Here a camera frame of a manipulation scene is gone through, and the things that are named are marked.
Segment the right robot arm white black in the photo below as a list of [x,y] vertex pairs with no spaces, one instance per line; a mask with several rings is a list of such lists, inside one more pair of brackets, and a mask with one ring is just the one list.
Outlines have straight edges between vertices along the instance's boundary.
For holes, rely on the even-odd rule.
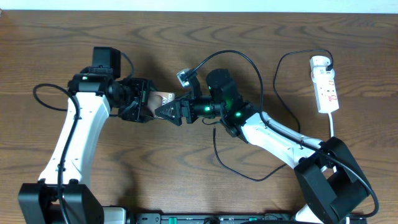
[[208,96],[202,95],[198,79],[189,69],[182,70],[177,77],[191,90],[157,108],[158,117],[177,126],[183,118],[192,124],[199,117],[219,117],[232,137],[265,149],[291,167],[306,201],[295,215],[297,221],[344,223],[360,218],[352,211],[372,191],[342,140],[310,138],[276,122],[253,103],[243,100],[227,69],[219,68],[207,75]]

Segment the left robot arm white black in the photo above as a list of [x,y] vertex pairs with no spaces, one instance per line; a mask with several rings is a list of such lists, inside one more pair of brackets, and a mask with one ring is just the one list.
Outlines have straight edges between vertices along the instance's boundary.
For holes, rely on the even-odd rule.
[[90,190],[96,146],[113,108],[116,117],[146,123],[161,100],[151,99],[150,80],[121,79],[124,53],[95,47],[93,62],[61,91],[68,97],[65,122],[51,159],[36,183],[24,183],[18,195],[26,223],[134,223],[126,208],[102,206]]

